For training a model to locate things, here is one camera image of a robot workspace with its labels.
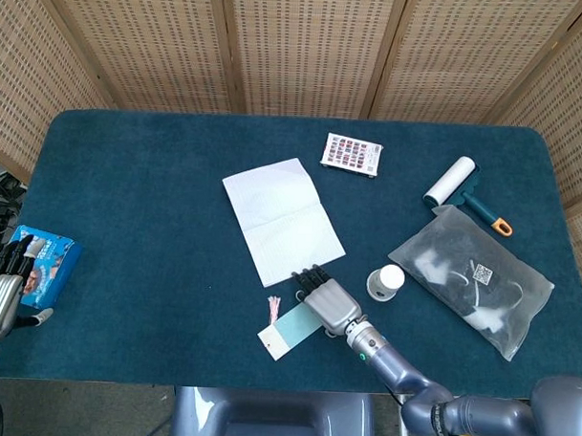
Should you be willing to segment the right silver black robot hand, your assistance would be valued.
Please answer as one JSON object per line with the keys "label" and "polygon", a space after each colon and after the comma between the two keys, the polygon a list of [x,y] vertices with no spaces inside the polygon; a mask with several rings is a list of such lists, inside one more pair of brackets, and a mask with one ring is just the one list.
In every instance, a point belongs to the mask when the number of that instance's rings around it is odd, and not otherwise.
{"label": "right silver black robot hand", "polygon": [[322,267],[292,272],[291,278],[299,286],[297,301],[308,306],[331,338],[345,336],[351,325],[362,320],[360,305]]}

